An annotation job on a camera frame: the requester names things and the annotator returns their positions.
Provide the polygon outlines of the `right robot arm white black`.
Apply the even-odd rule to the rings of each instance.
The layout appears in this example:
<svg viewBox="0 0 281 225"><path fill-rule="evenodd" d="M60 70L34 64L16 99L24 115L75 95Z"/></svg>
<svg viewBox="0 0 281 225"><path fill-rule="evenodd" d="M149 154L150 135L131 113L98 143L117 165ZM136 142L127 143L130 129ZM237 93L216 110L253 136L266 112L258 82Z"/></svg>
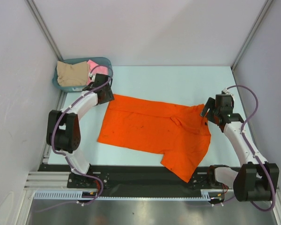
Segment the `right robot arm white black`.
<svg viewBox="0 0 281 225"><path fill-rule="evenodd" d="M240 163L239 171L227 165L209 167L207 184L218 188L221 184L232 188L240 202L275 202L279 168L262 156L256 145L246 136L244 120L234 113L231 94L217 94L209 98L201 117L217 125L231 143Z"/></svg>

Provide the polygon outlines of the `orange t-shirt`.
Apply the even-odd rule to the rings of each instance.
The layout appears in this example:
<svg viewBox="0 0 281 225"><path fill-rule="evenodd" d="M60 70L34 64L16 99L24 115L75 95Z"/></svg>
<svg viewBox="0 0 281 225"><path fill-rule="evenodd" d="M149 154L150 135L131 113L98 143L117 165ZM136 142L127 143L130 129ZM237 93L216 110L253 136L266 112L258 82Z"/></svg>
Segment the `orange t-shirt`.
<svg viewBox="0 0 281 225"><path fill-rule="evenodd" d="M200 116L203 108L115 95L97 140L162 154L161 164L189 182L211 143L208 120Z"/></svg>

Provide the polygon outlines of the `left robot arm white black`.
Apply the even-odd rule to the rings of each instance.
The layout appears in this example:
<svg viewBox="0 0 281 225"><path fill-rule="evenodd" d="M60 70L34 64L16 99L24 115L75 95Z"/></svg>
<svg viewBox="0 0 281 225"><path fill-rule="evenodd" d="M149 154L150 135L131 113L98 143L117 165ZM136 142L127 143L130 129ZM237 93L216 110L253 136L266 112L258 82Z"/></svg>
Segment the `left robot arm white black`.
<svg viewBox="0 0 281 225"><path fill-rule="evenodd" d="M57 155L62 155L78 182L90 187L94 175L89 173L90 163L79 148L81 143L80 119L93 107L114 100L111 90L112 75L96 74L94 81L85 87L80 96L62 110L51 110L48 115L46 142Z"/></svg>

